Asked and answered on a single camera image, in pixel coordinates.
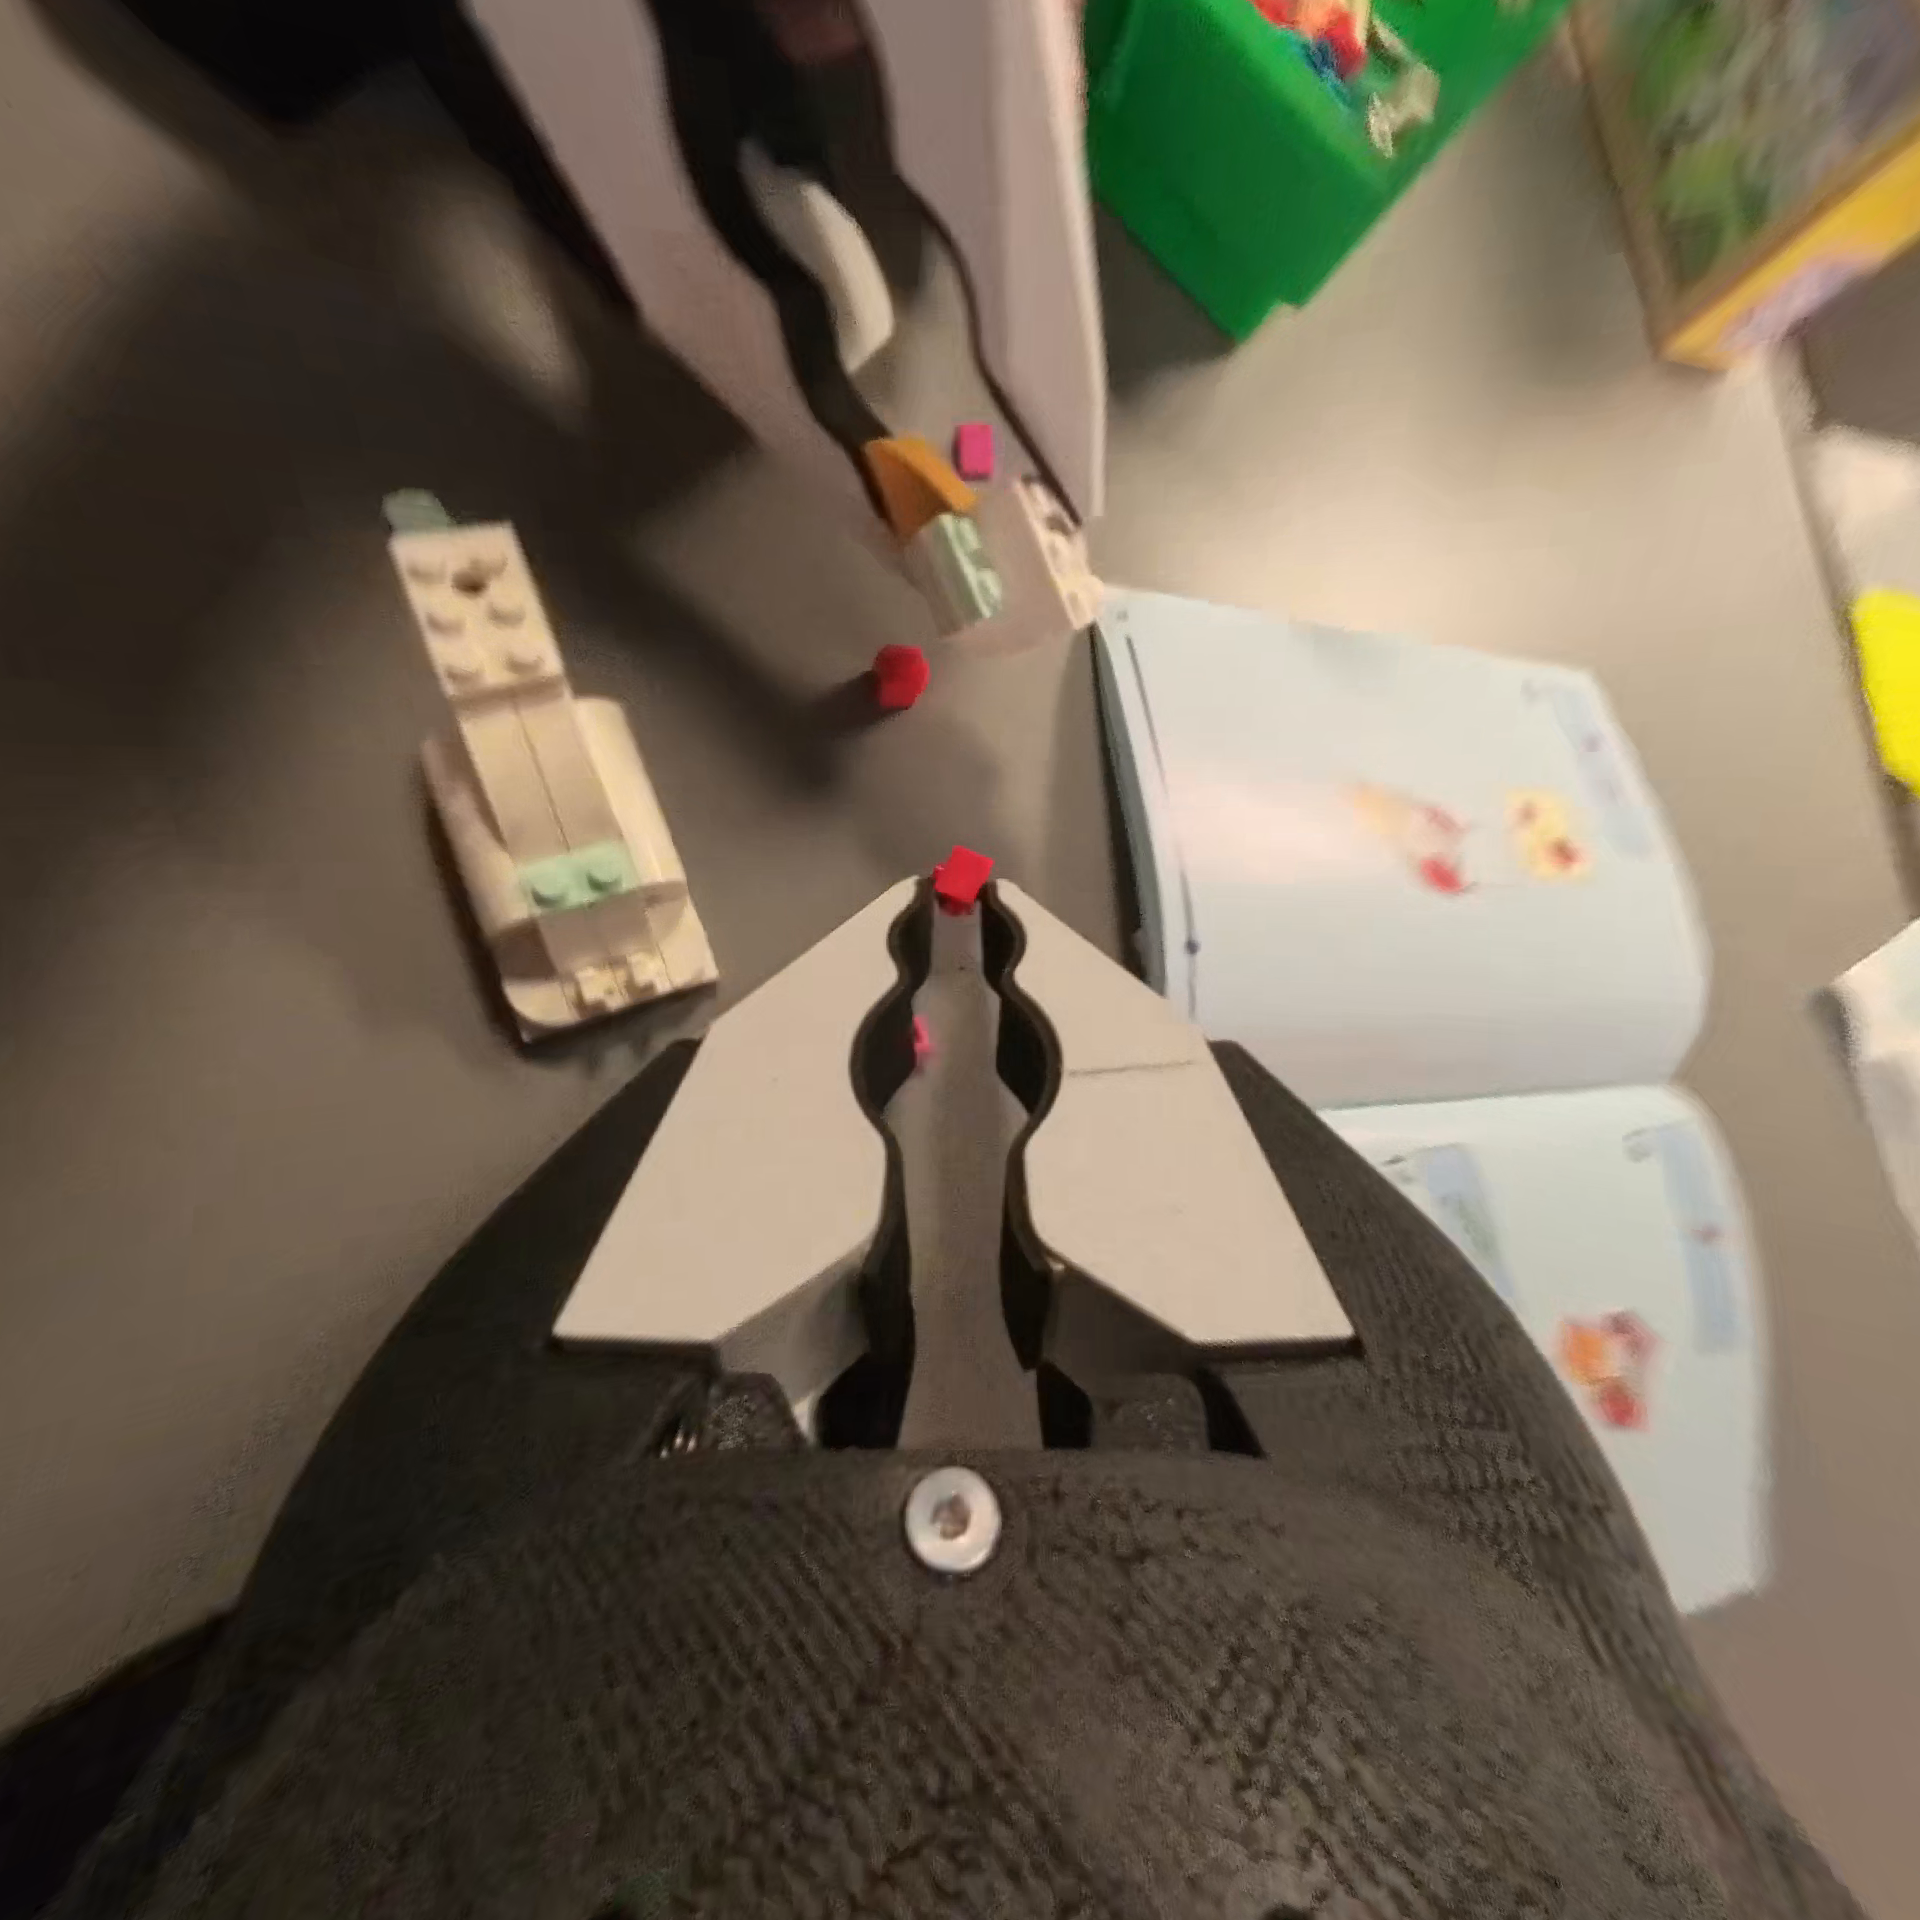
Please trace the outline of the closed lego instruction booklet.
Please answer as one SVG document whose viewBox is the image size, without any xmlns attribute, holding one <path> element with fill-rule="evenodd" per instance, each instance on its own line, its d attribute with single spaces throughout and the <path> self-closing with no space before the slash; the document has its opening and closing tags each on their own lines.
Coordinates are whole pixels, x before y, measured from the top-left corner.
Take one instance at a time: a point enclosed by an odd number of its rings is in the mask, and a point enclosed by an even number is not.
<svg viewBox="0 0 1920 1920">
<path fill-rule="evenodd" d="M 1825 1004 L 1888 1192 L 1917 1232 L 1917 921 L 1838 975 Z"/>
</svg>

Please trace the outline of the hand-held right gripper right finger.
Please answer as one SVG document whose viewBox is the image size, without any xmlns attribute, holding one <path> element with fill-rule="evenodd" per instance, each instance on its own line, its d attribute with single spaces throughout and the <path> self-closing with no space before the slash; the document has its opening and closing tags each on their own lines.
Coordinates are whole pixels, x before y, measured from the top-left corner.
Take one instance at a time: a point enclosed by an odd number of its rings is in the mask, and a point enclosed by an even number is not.
<svg viewBox="0 0 1920 1920">
<path fill-rule="evenodd" d="M 1000 1188 L 999 1304 L 1049 1452 L 1102 1428 L 1251 1449 L 1224 1373 L 1326 1361 L 1352 1322 L 1201 1029 L 989 883 L 979 971 L 1022 1122 Z"/>
</svg>

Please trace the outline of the green plastic bin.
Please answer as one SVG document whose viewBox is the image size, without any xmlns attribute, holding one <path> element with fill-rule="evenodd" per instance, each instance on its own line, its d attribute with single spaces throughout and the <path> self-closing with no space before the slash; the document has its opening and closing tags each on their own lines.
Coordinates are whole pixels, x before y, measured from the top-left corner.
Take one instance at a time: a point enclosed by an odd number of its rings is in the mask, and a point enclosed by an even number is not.
<svg viewBox="0 0 1920 1920">
<path fill-rule="evenodd" d="M 1313 299 L 1566 3 L 1369 3 L 1439 79 L 1431 128 L 1370 151 L 1251 3 L 1083 4 L 1094 197 L 1237 343 Z"/>
</svg>

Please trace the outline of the lego set cardboard box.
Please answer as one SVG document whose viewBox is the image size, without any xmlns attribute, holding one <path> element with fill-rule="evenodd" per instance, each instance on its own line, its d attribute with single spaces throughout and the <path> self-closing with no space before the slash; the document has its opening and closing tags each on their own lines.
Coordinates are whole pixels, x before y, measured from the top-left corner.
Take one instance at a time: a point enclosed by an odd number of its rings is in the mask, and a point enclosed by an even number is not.
<svg viewBox="0 0 1920 1920">
<path fill-rule="evenodd" d="M 1917 236 L 1915 3 L 1575 4 L 1655 352 L 1723 372 Z"/>
</svg>

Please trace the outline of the open lego instruction booklet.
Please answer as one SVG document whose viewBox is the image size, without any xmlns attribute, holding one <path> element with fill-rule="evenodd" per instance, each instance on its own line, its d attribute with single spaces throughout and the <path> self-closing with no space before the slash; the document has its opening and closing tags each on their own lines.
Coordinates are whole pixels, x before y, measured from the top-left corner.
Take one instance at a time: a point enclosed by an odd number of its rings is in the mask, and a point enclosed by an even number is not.
<svg viewBox="0 0 1920 1920">
<path fill-rule="evenodd" d="M 1711 947 L 1586 669 L 1109 588 L 1139 971 L 1454 1242 L 1589 1426 L 1673 1604 L 1770 1575 L 1768 1306 L 1679 1083 Z"/>
</svg>

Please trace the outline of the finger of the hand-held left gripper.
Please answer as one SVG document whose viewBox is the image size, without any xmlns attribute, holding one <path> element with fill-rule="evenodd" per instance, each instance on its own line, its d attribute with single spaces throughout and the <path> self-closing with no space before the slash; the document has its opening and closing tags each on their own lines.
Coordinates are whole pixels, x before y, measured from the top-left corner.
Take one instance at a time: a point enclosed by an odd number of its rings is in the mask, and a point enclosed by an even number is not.
<svg viewBox="0 0 1920 1920">
<path fill-rule="evenodd" d="M 861 3 L 895 173 L 967 289 L 977 371 L 1079 521 L 1106 505 L 1109 355 L 1080 10 Z"/>
<path fill-rule="evenodd" d="M 787 460 L 891 431 L 739 172 L 773 48 L 726 4 L 482 3 L 475 29 L 656 343 Z"/>
</svg>

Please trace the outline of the white mint orange lego assembly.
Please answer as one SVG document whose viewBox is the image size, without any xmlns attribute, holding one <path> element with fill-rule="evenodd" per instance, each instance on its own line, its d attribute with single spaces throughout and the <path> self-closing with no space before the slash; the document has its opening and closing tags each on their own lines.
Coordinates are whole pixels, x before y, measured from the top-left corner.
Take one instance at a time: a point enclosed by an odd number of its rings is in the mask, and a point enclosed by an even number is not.
<svg viewBox="0 0 1920 1920">
<path fill-rule="evenodd" d="M 975 485 L 915 436 L 869 439 L 856 461 L 939 636 L 1017 650 L 1097 624 L 1083 524 L 1046 479 Z"/>
</svg>

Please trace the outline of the pile of lego pieces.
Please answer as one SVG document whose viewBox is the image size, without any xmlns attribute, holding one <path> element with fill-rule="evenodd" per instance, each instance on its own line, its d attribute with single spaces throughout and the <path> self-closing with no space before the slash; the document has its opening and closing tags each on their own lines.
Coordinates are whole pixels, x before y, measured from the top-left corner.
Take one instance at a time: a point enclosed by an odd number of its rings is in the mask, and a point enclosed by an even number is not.
<svg viewBox="0 0 1920 1920">
<path fill-rule="evenodd" d="M 1391 161 L 1406 138 L 1432 127 L 1439 79 L 1369 3 L 1251 3 L 1349 115 Z"/>
</svg>

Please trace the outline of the yellow object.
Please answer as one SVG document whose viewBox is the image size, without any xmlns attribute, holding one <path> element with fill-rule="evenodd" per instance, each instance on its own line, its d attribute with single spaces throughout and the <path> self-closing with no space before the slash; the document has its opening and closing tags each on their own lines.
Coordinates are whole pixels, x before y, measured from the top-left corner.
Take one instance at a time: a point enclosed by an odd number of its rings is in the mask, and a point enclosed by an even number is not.
<svg viewBox="0 0 1920 1920">
<path fill-rule="evenodd" d="M 1882 772 L 1917 796 L 1917 594 L 1866 588 L 1848 609 L 1861 692 Z"/>
</svg>

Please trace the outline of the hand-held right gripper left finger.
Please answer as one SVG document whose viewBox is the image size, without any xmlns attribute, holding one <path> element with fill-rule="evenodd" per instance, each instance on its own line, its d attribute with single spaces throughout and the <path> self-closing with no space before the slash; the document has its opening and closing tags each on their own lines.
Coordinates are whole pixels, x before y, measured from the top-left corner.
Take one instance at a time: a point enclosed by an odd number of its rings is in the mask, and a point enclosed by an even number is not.
<svg viewBox="0 0 1920 1920">
<path fill-rule="evenodd" d="M 562 1349 L 770 1378 L 826 1445 L 891 1448 L 914 1373 L 904 1168 L 921 883 L 721 1013 L 553 1325 Z"/>
</svg>

